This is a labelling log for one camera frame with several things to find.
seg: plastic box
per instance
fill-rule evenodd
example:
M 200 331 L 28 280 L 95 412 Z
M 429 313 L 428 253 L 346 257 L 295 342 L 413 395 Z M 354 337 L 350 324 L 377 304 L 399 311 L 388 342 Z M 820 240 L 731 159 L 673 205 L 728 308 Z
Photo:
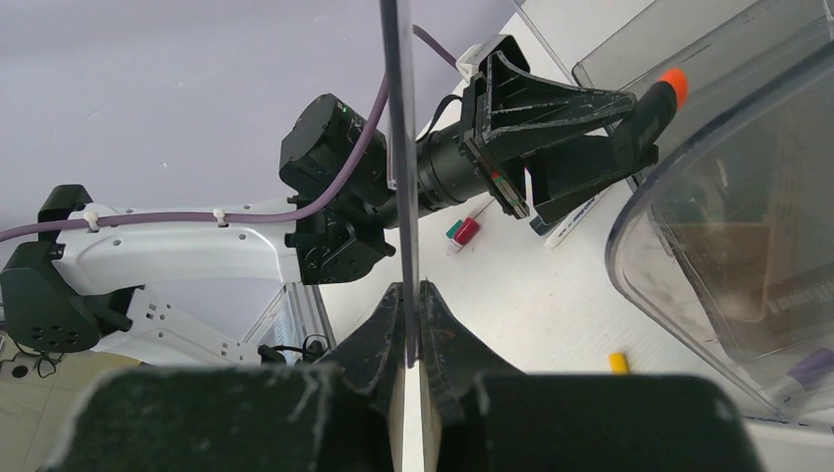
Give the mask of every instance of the plastic box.
M 642 73 L 602 72 L 687 3 L 655 2 L 574 69 L 637 95 L 672 67 L 689 78 L 661 162 L 612 229 L 609 275 L 775 413 L 834 406 L 834 17 L 816 0 L 759 1 Z

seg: white cable clip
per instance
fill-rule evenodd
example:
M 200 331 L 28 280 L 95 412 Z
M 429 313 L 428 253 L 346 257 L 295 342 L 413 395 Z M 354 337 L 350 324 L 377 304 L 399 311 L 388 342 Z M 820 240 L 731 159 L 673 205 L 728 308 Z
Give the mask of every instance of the white cable clip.
M 89 224 L 89 230 L 93 233 L 97 233 L 101 229 L 98 226 L 98 211 L 85 211 L 84 220 Z
M 217 226 L 220 228 L 227 228 L 229 223 L 226 222 L 226 210 L 223 208 L 214 209 L 214 217 L 217 218 Z

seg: tiled floor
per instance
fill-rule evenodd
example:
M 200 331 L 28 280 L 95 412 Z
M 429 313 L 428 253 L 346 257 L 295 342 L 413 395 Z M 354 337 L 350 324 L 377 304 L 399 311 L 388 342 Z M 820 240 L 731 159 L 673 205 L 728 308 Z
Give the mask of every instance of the tiled floor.
M 16 353 L 14 345 L 7 345 L 2 359 Z M 85 353 L 67 357 L 46 379 L 36 373 L 19 380 L 0 377 L 0 470 L 35 471 L 54 446 L 79 395 L 105 371 L 136 364 L 112 354 Z

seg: yellow marker cap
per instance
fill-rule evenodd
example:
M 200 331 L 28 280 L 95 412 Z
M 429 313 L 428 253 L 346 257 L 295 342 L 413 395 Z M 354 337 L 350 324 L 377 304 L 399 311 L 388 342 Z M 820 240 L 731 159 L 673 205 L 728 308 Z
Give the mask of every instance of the yellow marker cap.
M 611 366 L 611 373 L 614 375 L 627 376 L 628 374 L 631 374 L 626 354 L 623 354 L 622 352 L 613 352 L 609 354 L 608 365 Z

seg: white table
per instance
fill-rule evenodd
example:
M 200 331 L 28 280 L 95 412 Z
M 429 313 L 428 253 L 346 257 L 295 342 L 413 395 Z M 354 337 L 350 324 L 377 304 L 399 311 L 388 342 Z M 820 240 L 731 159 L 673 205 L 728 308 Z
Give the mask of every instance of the white table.
M 515 36 L 533 74 L 567 82 L 518 16 L 502 32 Z M 455 91 L 462 89 L 463 83 Z M 453 123 L 458 115 L 457 104 L 450 106 L 438 128 Z M 498 205 L 491 205 L 478 218 L 481 232 L 461 253 L 447 254 L 447 229 L 486 197 L 424 217 L 419 224 L 421 276 L 437 285 L 451 311 L 466 327 L 525 372 L 607 373 L 608 354 L 624 351 L 638 373 L 705 377 L 727 391 L 740 408 L 759 411 L 750 397 L 611 285 L 603 260 L 605 240 L 630 195 L 625 183 L 615 185 L 555 250 L 546 249 L 544 239 L 533 233 L 525 221 L 516 221 L 504 215 Z M 390 231 L 386 237 L 398 246 L 396 231 Z M 343 339 L 366 320 L 388 285 L 401 279 L 399 257 L 395 256 L 378 263 L 361 280 L 322 286 L 336 338 Z M 406 464 L 421 460 L 417 382 L 414 370 L 409 371 Z M 824 470 L 826 466 L 822 464 L 834 460 L 830 451 L 795 444 L 757 440 L 757 445 L 772 471 Z M 422 466 L 413 470 L 422 470 Z

